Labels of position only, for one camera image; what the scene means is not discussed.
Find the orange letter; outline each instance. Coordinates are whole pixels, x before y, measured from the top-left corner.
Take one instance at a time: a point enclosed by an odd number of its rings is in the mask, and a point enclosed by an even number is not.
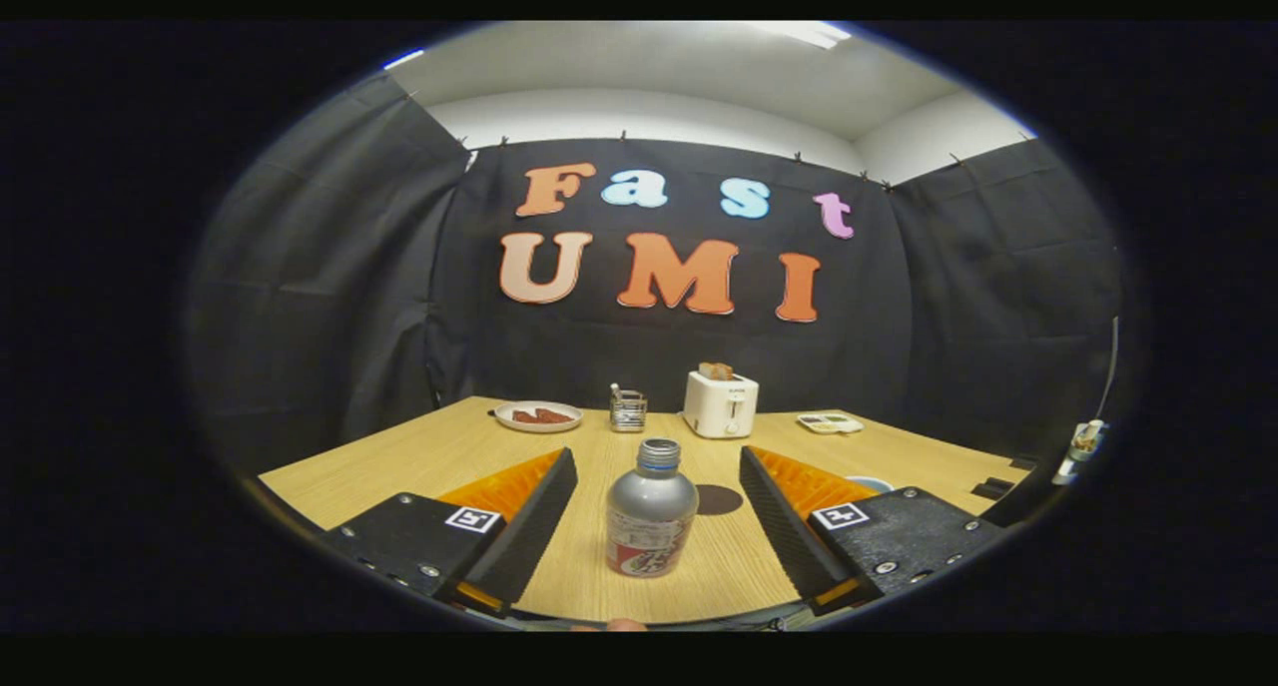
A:
[[[688,262],[679,262],[679,254],[665,235],[626,236],[626,244],[635,249],[635,263],[630,271],[630,286],[617,295],[621,307],[647,309],[657,304],[649,286],[657,280],[657,289],[666,299],[666,307],[675,309],[690,286],[697,285],[688,308],[698,313],[732,313],[727,299],[728,271],[737,250],[731,241],[704,240]]]
[[[565,164],[561,167],[529,169],[524,176],[528,176],[528,198],[515,210],[515,217],[558,212],[564,208],[558,194],[565,198],[576,194],[581,187],[581,176],[594,176],[594,166],[580,162]]]
[[[808,254],[781,254],[786,266],[786,295],[777,308],[777,317],[786,322],[815,322],[817,309],[812,307],[813,272],[820,263]]]
[[[581,249],[585,249],[593,239],[594,236],[585,231],[564,231],[562,235],[555,235],[555,243],[560,245],[560,263],[555,268],[555,277],[546,285],[534,285],[529,277],[533,250],[546,240],[546,236],[525,231],[502,236],[501,244],[506,248],[506,254],[501,258],[501,290],[506,291],[507,298],[525,304],[548,304],[566,298],[576,286]]]

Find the ceiling light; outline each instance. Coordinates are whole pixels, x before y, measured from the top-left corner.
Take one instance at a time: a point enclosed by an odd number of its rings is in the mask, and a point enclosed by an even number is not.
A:
[[[409,61],[409,59],[420,57],[423,54],[426,54],[424,49],[419,49],[419,50],[417,50],[417,52],[405,54],[403,57],[396,59],[396,61],[392,61],[392,63],[387,64],[387,66],[383,66],[382,69],[390,69],[392,66],[400,66],[400,64],[404,64],[404,63]]]
[[[743,23],[767,29],[773,32],[773,34],[786,34],[795,40],[803,40],[805,43],[819,46],[819,49],[831,49],[850,37],[847,32],[838,27],[827,26],[827,23],[817,20],[748,20]]]

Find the black curtain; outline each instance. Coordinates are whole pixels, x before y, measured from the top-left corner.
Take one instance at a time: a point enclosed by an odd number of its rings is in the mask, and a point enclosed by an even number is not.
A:
[[[429,263],[468,157],[378,73],[236,181],[185,314],[190,395],[222,459],[259,474],[432,409]]]
[[[594,176],[562,199],[561,212],[516,217],[529,169],[589,162]],[[666,178],[666,204],[644,208],[601,198],[615,172]],[[728,216],[721,184],[758,180],[771,189],[763,217]],[[850,208],[851,239],[826,230],[818,194]],[[502,235],[534,231],[533,281],[555,276],[561,231],[589,231],[579,282],[553,304],[502,294]],[[730,314],[685,304],[617,304],[630,280],[627,235],[666,235],[680,259],[703,240],[732,241]],[[781,253],[810,254],[815,322],[777,317],[786,290]],[[501,396],[606,408],[608,385],[644,391],[653,411],[682,409],[686,373],[702,362],[731,364],[760,382],[760,411],[843,408],[896,422],[910,349],[910,286],[896,218],[879,185],[833,169],[707,144],[639,139],[566,139],[484,148],[449,207],[432,285],[433,376],[442,400]]]
[[[893,187],[914,335],[904,428],[1059,460],[1095,416],[1122,318],[1121,254],[1098,201],[1040,141]],[[1127,364],[1103,418],[1132,390]]]

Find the ceiling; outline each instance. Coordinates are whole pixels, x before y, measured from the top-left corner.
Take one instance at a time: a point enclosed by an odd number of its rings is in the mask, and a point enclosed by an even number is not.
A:
[[[392,72],[426,107],[527,89],[644,89],[755,109],[849,143],[962,91],[858,34],[827,50],[735,22],[501,22]]]

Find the blue cup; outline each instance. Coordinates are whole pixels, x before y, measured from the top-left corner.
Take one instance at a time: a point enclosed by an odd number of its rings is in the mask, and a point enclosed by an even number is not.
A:
[[[888,493],[888,492],[892,491],[892,485],[888,484],[887,482],[882,480],[881,478],[873,478],[873,476],[847,476],[847,480],[849,482],[855,482],[855,483],[860,484],[861,487],[866,487],[866,489],[873,489],[873,491],[875,491],[879,494],[886,494],[886,493]]]

